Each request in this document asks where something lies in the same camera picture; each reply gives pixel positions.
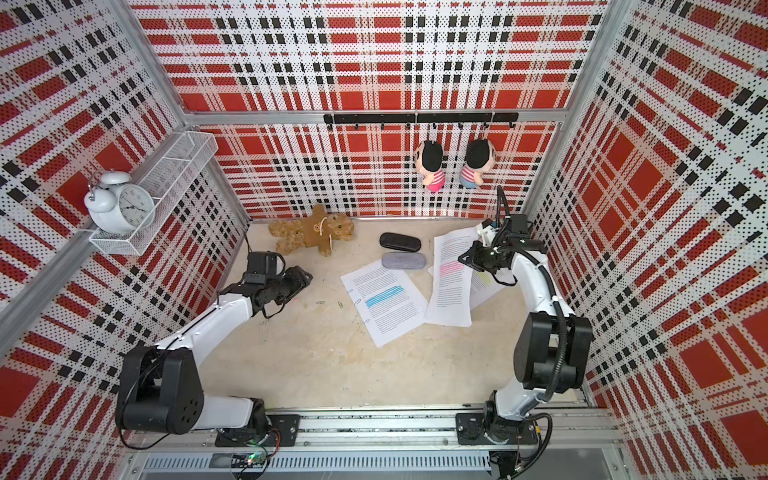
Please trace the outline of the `yellow highlighted paper document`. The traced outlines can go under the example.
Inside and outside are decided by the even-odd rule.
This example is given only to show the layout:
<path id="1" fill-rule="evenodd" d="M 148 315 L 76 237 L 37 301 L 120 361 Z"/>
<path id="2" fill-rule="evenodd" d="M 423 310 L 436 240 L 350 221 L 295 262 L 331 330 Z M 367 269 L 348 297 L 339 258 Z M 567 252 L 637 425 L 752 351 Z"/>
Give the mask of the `yellow highlighted paper document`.
<path id="1" fill-rule="evenodd" d="M 488 272 L 477 272 L 457 261 L 431 267 L 435 287 L 428 306 L 428 315 L 448 311 L 451 315 L 465 315 L 501 292 L 507 284 L 499 283 Z"/>

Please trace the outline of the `pink highlighted paper document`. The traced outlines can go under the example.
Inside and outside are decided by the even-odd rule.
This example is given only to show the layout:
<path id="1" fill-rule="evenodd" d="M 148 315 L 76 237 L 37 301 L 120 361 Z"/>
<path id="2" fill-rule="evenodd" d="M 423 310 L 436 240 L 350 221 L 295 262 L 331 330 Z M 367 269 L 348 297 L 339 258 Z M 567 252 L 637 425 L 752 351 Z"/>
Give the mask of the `pink highlighted paper document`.
<path id="1" fill-rule="evenodd" d="M 425 321 L 428 324 L 470 327 L 470 287 L 473 270 L 459 261 L 478 239 L 474 227 L 434 238 L 433 288 Z"/>

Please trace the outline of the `blue highlighted paper document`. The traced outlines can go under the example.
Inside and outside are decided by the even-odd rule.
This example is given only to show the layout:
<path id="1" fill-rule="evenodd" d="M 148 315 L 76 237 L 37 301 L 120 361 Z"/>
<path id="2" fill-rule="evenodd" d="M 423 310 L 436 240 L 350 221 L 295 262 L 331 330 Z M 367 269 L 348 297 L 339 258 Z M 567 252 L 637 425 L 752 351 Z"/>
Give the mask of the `blue highlighted paper document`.
<path id="1" fill-rule="evenodd" d="M 425 323 L 428 302 L 404 270 L 377 260 L 340 280 L 377 348 Z"/>

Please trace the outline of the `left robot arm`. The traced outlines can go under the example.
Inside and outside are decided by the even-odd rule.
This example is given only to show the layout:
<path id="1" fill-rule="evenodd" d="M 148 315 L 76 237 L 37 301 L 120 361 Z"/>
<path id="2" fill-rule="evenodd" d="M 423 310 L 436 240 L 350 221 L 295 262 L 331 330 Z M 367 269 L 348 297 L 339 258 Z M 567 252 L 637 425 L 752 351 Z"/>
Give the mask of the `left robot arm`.
<path id="1" fill-rule="evenodd" d="M 245 433 L 268 435 L 272 426 L 263 400 L 207 394 L 199 368 L 229 334 L 257 314 L 269 319 L 269 304 L 284 308 L 312 280 L 301 267 L 287 266 L 277 252 L 249 253 L 241 279 L 219 292 L 188 325 L 124 356 L 115 411 L 119 433 L 221 430 L 236 442 Z"/>

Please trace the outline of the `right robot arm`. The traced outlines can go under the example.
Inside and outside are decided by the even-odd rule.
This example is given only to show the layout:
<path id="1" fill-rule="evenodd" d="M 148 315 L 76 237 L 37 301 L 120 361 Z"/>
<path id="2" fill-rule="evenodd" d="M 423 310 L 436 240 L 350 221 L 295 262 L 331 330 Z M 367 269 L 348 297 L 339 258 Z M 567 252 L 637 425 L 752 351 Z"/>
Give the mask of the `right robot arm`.
<path id="1" fill-rule="evenodd" d="M 479 238 L 458 257 L 496 284 L 521 289 L 528 314 L 513 354 L 515 378 L 486 403 L 490 424 L 522 422 L 532 411 L 582 386 L 592 325 L 563 298 L 550 272 L 545 245 L 531 237 L 524 214 L 513 214 L 502 188 L 496 189 L 495 217 L 484 221 Z"/>

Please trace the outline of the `brown teddy bear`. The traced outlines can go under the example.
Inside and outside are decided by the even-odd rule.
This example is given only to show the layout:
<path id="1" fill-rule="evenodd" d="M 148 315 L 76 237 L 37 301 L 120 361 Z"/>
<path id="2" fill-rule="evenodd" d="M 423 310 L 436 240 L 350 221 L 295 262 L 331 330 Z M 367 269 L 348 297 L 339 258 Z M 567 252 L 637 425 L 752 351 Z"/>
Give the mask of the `brown teddy bear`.
<path id="1" fill-rule="evenodd" d="M 316 204 L 308 217 L 272 221 L 268 230 L 277 239 L 276 251 L 282 255 L 316 248 L 321 256 L 330 257 L 336 241 L 354 237 L 353 221 L 345 214 L 328 213 L 322 204 Z"/>

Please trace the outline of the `grey glasses case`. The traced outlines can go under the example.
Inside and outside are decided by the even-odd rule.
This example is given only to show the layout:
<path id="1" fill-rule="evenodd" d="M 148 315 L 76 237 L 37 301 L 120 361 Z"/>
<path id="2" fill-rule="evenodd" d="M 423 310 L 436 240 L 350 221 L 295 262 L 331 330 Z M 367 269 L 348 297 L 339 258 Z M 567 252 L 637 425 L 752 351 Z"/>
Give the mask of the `grey glasses case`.
<path id="1" fill-rule="evenodd" d="M 388 252 L 382 256 L 382 266 L 390 270 L 422 270 L 426 258 L 418 252 Z"/>

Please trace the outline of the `black glasses case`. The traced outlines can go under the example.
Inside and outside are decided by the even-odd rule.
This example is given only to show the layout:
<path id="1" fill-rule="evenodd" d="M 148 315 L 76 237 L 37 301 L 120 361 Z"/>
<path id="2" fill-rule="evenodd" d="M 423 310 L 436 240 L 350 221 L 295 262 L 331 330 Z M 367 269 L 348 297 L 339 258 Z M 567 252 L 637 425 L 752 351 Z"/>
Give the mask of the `black glasses case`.
<path id="1" fill-rule="evenodd" d="M 379 237 L 379 244 L 385 249 L 409 253 L 419 252 L 422 248 L 420 239 L 393 232 L 385 232 L 381 234 Z"/>

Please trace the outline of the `blue striped plush doll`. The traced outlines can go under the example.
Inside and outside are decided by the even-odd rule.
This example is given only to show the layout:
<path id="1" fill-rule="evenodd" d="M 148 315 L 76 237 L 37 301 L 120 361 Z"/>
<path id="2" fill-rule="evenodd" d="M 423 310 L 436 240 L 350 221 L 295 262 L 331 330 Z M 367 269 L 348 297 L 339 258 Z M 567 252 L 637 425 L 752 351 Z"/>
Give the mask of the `blue striped plush doll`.
<path id="1" fill-rule="evenodd" d="M 477 189 L 485 181 L 483 176 L 495 165 L 496 150 L 488 139 L 476 139 L 468 144 L 465 162 L 460 173 L 460 184 L 466 189 Z"/>

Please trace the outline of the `pink striped plush doll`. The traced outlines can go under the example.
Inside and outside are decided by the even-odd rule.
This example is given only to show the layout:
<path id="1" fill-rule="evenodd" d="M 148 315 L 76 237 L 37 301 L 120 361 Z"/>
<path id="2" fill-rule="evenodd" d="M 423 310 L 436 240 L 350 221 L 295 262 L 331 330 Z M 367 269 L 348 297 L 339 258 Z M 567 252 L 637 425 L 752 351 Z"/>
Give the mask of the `pink striped plush doll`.
<path id="1" fill-rule="evenodd" d="M 415 151 L 415 166 L 423 176 L 422 184 L 431 193 L 439 192 L 445 185 L 443 148 L 436 141 L 424 140 Z"/>

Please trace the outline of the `white alarm clock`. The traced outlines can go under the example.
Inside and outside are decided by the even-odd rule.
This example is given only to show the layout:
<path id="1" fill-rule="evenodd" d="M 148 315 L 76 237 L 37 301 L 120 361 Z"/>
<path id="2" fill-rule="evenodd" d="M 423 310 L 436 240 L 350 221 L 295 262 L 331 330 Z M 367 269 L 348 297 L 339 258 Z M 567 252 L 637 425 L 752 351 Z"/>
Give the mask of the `white alarm clock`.
<path id="1" fill-rule="evenodd" d="M 90 179 L 84 205 L 95 225 L 109 234 L 129 235 L 155 220 L 154 198 L 123 171 L 111 170 Z"/>

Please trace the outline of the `black wall hook rail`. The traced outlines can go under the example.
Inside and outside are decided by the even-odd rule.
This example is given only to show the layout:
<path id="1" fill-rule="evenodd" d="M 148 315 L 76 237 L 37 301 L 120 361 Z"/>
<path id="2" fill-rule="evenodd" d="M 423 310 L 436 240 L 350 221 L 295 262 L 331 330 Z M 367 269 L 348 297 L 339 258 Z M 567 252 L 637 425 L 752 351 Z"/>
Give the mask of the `black wall hook rail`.
<path id="1" fill-rule="evenodd" d="M 520 118 L 518 112 L 442 112 L 442 113 L 362 113 L 362 114 L 325 114 L 323 121 L 326 125 L 352 125 L 358 128 L 364 124 L 513 124 Z"/>

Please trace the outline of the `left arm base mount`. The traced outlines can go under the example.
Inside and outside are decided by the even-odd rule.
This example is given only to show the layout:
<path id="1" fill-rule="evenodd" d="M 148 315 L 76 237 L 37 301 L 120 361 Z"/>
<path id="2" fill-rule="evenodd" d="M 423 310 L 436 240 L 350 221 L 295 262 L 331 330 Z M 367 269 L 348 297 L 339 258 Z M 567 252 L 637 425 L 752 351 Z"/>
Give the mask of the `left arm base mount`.
<path id="1" fill-rule="evenodd" d="M 220 429 L 216 447 L 293 447 L 301 416 L 296 414 L 266 415 L 253 426 Z"/>

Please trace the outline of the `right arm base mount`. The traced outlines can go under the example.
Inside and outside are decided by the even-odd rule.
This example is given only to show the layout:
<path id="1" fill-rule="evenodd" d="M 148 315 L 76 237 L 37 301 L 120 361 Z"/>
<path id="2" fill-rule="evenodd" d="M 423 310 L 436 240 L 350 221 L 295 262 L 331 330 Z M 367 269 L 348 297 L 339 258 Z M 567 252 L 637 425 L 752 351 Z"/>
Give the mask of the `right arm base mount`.
<path id="1" fill-rule="evenodd" d="M 537 445 L 539 434 L 532 422 L 506 420 L 483 412 L 455 416 L 457 439 L 464 446 Z"/>

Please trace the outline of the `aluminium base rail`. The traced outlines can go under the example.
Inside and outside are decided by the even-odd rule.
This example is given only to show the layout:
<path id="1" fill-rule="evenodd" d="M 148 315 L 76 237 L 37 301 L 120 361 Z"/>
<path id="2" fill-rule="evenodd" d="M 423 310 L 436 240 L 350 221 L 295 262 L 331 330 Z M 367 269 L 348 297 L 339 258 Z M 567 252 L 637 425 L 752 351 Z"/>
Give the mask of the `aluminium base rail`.
<path id="1" fill-rule="evenodd" d="M 556 403 L 506 441 L 482 431 L 477 405 L 278 409 L 275 432 L 239 443 L 197 431 L 128 456 L 122 479 L 479 478 L 631 479 L 616 422 Z"/>

